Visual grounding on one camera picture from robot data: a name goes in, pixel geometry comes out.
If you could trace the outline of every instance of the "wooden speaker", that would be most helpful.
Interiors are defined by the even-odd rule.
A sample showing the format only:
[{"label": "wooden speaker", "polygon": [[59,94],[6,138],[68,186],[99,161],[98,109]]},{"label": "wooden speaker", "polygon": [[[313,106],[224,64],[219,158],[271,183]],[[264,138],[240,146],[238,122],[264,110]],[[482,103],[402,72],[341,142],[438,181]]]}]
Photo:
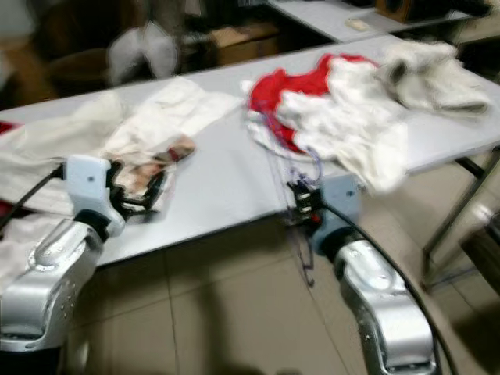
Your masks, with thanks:
[{"label": "wooden speaker", "polygon": [[376,7],[380,14],[402,23],[440,18],[452,8],[449,0],[377,0]]}]

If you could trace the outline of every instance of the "metal table leg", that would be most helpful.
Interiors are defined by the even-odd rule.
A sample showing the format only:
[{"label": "metal table leg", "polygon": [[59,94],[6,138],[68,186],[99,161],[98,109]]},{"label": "metal table leg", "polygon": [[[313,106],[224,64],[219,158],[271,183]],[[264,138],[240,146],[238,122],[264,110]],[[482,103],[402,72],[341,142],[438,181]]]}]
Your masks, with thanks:
[{"label": "metal table leg", "polygon": [[456,162],[471,172],[476,180],[469,186],[464,196],[455,205],[452,211],[448,214],[442,225],[436,230],[432,238],[423,247],[423,286],[425,288],[430,288],[433,285],[433,281],[436,276],[444,270],[446,265],[450,264],[452,260],[455,260],[459,254],[462,252],[461,249],[456,249],[452,254],[446,257],[445,261],[441,265],[437,265],[433,272],[430,271],[430,257],[434,251],[438,248],[439,244],[445,239],[453,223],[459,218],[460,214],[466,208],[467,204],[472,200],[474,195],[477,193],[479,188],[482,186],[483,182],[486,181],[488,176],[493,172],[498,161],[500,160],[500,147],[496,147],[491,152],[491,155],[486,162],[484,169],[480,168],[477,164],[472,162],[468,158],[458,159]]}]

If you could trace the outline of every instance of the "white table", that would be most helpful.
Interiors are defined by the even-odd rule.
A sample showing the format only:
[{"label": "white table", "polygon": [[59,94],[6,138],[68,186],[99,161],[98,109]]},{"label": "white table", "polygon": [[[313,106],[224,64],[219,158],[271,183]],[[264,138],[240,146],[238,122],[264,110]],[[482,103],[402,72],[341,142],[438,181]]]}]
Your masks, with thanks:
[{"label": "white table", "polygon": [[[318,33],[341,43],[373,38],[385,34],[470,18],[462,12],[450,12],[445,18],[416,23],[399,23],[379,14],[375,8],[358,8],[342,0],[312,1],[268,0],[269,6]],[[345,24],[357,19],[368,25],[358,31]]]},{"label": "white table", "polygon": [[[240,95],[240,82],[254,80],[279,66],[289,73],[310,70],[320,56],[330,53],[364,54],[378,60],[383,50],[399,39],[375,37],[345,45],[329,45],[270,59],[185,76],[210,91]],[[500,87],[481,79],[494,103]],[[165,85],[164,80],[122,87],[118,94],[131,103],[144,101]],[[18,123],[66,115],[98,93],[29,105],[0,112],[0,119]],[[409,171],[417,173],[492,149],[500,144],[500,110],[494,108],[481,121],[450,120],[414,112],[409,125]],[[247,134],[239,109],[195,137],[198,150],[179,168],[170,207],[150,223],[129,223],[123,234],[106,243],[100,264],[108,264],[199,238],[257,220],[285,209],[270,173],[269,153]],[[326,173],[345,173],[334,165]]]}]

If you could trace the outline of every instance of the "black cable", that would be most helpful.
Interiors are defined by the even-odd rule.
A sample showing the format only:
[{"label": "black cable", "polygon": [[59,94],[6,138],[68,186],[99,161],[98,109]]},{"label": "black cable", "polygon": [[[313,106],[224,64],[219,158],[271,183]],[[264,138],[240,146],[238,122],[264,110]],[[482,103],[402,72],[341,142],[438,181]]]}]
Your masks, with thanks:
[{"label": "black cable", "polygon": [[452,375],[459,375],[459,371],[457,370],[456,364],[453,361],[450,349],[449,349],[448,345],[446,344],[446,341],[444,340],[438,327],[436,326],[434,319],[432,319],[432,316],[427,311],[427,308],[425,307],[423,300],[420,297],[419,293],[413,287],[410,280],[401,271],[401,269],[396,264],[396,262],[394,260],[392,260],[392,258],[385,252],[385,250],[383,250],[382,247],[367,232],[364,231],[364,229],[362,229],[358,224],[354,223],[344,213],[340,212],[338,209],[334,208],[331,205],[328,205],[325,202],[323,202],[323,207],[325,209],[327,209],[328,211],[332,212],[334,215],[338,216],[340,219],[344,220],[352,229],[354,229],[356,232],[361,234],[384,257],[384,259],[392,266],[392,268],[394,268],[399,273],[399,276],[405,282],[405,286],[408,288],[413,299],[415,299],[416,304],[420,307],[420,310],[422,310],[422,313],[425,316],[425,318],[427,319],[427,322],[429,322],[430,330],[434,336],[434,352],[435,352],[435,356],[436,356],[437,366],[440,365],[441,361],[439,359],[438,347],[436,346],[436,342],[435,342],[436,338],[437,338],[437,341],[439,341],[439,345],[442,347],[443,352],[445,353],[445,357],[446,357],[446,360],[448,362],[451,374]]},{"label": "black cable", "polygon": [[42,189],[52,178],[63,178],[64,164],[59,165],[55,168],[50,174],[41,179],[38,184],[34,185],[10,210],[10,212],[2,217],[0,221],[0,233],[3,231],[3,228],[9,223],[14,214],[23,208],[24,203],[27,202],[33,195],[36,194],[37,191]]}]

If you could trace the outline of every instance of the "tile floor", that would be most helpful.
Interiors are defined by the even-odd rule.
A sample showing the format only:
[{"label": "tile floor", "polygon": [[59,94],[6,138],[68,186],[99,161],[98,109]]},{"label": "tile floor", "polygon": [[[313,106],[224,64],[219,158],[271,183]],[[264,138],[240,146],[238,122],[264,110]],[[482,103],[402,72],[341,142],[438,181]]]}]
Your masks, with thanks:
[{"label": "tile floor", "polygon": [[[420,248],[468,175],[456,166],[363,197],[361,224],[414,280]],[[500,206],[500,172],[475,202]],[[470,210],[440,254],[476,221]],[[86,373],[366,375],[355,320],[323,259],[308,289],[275,218],[99,270],[85,288],[69,352],[90,343]],[[474,276],[426,297],[462,374],[500,374],[500,298]],[[68,367],[77,373],[77,361]]]}]

